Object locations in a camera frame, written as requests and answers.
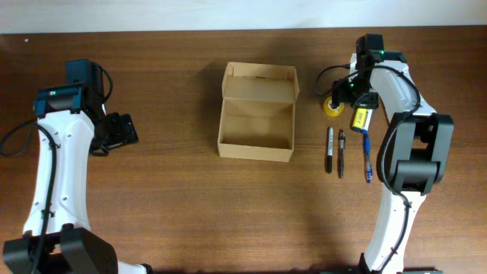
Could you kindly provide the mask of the blue cap whiteboard marker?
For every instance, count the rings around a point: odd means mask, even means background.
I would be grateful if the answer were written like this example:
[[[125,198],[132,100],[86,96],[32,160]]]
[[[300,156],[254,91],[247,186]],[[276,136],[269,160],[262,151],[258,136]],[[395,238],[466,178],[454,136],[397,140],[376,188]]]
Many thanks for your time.
[[[363,127],[363,130],[365,132],[368,132],[368,130],[369,130],[369,126],[371,124],[371,117],[372,117],[373,112],[374,112],[373,110],[367,109],[367,113],[366,113],[366,117],[365,117],[365,121],[364,121],[364,127]]]

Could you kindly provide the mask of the yellow highlighter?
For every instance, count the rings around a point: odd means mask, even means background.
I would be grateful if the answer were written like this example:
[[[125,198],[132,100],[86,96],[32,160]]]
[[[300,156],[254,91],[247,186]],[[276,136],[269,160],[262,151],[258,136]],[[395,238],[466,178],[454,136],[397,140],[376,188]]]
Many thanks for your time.
[[[355,111],[355,117],[352,121],[352,130],[356,132],[363,132],[365,130],[367,117],[368,117],[368,110],[363,108],[358,108]]]

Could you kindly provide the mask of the yellow tape roll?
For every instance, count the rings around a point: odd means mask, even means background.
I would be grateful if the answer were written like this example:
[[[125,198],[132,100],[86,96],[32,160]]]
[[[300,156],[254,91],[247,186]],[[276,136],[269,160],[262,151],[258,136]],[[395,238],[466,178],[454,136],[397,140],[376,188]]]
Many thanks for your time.
[[[344,103],[339,103],[338,105],[335,105],[331,97],[325,99],[323,103],[324,113],[327,116],[331,116],[331,117],[339,116],[344,108],[345,108]]]

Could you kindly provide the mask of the brown cardboard box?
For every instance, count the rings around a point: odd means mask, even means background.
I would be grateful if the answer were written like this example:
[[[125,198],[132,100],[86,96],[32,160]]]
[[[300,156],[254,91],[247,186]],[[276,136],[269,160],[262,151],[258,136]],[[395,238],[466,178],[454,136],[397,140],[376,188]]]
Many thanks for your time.
[[[221,83],[219,156],[289,162],[299,92],[294,66],[229,62]]]

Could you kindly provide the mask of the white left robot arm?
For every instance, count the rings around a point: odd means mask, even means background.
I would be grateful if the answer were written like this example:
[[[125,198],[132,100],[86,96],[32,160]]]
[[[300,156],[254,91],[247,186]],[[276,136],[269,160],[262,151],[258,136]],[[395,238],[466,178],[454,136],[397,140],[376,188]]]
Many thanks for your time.
[[[65,83],[41,88],[35,117],[24,126],[39,133],[33,203],[22,237],[4,243],[12,273],[151,273],[146,263],[119,260],[114,247],[91,232],[86,191],[89,156],[106,157],[138,136],[128,114],[107,113],[112,78],[89,59],[65,64]]]

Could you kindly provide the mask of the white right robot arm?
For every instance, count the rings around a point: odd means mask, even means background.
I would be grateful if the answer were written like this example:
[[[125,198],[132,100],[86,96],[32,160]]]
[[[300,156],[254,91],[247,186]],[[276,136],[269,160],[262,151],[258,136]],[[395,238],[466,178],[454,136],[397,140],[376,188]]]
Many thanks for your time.
[[[441,115],[420,94],[402,52],[387,50],[382,35],[358,38],[346,65],[349,74],[335,81],[324,109],[343,104],[355,110],[382,105],[389,126],[377,155],[382,183],[379,215],[357,273],[402,273],[404,253],[415,217],[439,183],[447,165],[454,121]]]

